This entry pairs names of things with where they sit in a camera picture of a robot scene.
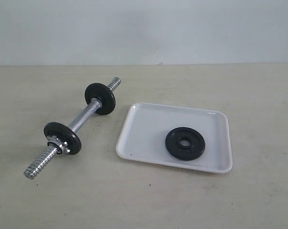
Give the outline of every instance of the dumbbell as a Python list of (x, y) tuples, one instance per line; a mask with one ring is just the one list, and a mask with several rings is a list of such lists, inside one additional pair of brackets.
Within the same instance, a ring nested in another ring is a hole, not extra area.
[(115, 97), (113, 91), (121, 83), (115, 77), (108, 86), (101, 83), (92, 83), (85, 90), (85, 101), (87, 107), (70, 123), (65, 126), (61, 123), (51, 122), (44, 127), (44, 135), (47, 138), (47, 149), (32, 162), (24, 172), (29, 179), (34, 179), (48, 162), (56, 154), (75, 155), (81, 150), (81, 141), (77, 131), (86, 121), (97, 113), (108, 115), (115, 108)]

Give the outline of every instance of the white wall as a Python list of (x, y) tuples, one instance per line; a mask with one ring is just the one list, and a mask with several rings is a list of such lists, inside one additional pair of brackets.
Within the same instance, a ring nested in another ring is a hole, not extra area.
[(0, 65), (288, 62), (288, 0), (0, 0)]

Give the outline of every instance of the black weight plate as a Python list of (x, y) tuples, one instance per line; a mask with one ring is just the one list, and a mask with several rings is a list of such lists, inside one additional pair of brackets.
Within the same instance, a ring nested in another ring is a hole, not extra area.
[(86, 103), (89, 104), (93, 98), (99, 99), (102, 103), (102, 107), (96, 111), (97, 114), (108, 115), (114, 110), (116, 104), (114, 94), (102, 83), (92, 83), (86, 88)]
[(202, 135), (188, 127), (171, 130), (166, 136), (165, 145), (171, 155), (183, 161), (197, 159), (205, 150)]
[(81, 150), (81, 141), (79, 137), (67, 126), (51, 122), (46, 124), (44, 127), (44, 135), (47, 136), (57, 136), (60, 140), (66, 141), (68, 143), (68, 148), (71, 150), (70, 155), (79, 153)]

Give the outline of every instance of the white tray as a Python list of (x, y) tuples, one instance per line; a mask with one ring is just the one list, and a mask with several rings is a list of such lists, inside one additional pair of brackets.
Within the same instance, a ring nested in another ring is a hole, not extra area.
[[(166, 135), (182, 126), (195, 129), (205, 139), (205, 151), (198, 159), (179, 160), (166, 149)], [(128, 160), (212, 173), (226, 173), (233, 164), (228, 120), (223, 113), (161, 104), (136, 103), (130, 107), (116, 152)]]

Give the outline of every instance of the table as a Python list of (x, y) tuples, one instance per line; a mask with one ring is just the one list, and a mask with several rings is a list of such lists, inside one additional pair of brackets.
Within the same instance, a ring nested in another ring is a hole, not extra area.
[[(82, 151), (57, 156), (35, 180), (24, 169), (43, 127), (69, 124), (92, 82), (119, 76), (117, 107), (78, 132)], [(224, 175), (120, 159), (129, 107), (214, 109), (229, 119)], [(288, 63), (0, 67), (0, 229), (288, 229)]]

